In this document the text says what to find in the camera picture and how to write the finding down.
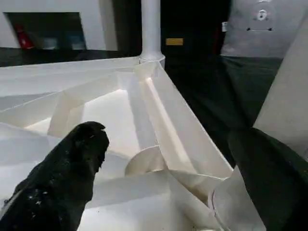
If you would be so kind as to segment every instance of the white cardboard structure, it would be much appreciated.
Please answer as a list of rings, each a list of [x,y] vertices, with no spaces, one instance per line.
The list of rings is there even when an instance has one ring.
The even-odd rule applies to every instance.
[[[138,61],[0,68],[0,199],[75,125],[97,121],[110,147],[80,231],[219,229],[207,196],[232,169],[161,64]]]

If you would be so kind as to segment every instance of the white pipe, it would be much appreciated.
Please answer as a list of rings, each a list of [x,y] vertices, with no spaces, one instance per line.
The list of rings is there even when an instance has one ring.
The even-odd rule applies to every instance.
[[[160,0],[141,0],[142,53],[141,62],[161,61]]]

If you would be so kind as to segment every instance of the white wall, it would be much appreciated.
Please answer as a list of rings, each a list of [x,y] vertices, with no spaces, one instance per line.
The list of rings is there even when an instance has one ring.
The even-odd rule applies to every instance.
[[[87,48],[117,50],[112,0],[1,0],[1,47],[19,47],[3,14],[13,12],[79,12]]]

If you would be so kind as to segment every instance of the red object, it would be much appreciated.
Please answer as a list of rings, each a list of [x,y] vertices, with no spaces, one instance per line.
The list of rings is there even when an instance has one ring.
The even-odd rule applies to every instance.
[[[34,44],[24,31],[24,28],[21,25],[15,26],[17,38],[22,49],[32,49],[34,48]]]

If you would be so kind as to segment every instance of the yellow label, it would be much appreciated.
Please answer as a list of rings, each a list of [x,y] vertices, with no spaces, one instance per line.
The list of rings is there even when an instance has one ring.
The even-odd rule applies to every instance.
[[[184,39],[182,38],[168,38],[166,39],[166,45],[167,46],[183,46]]]

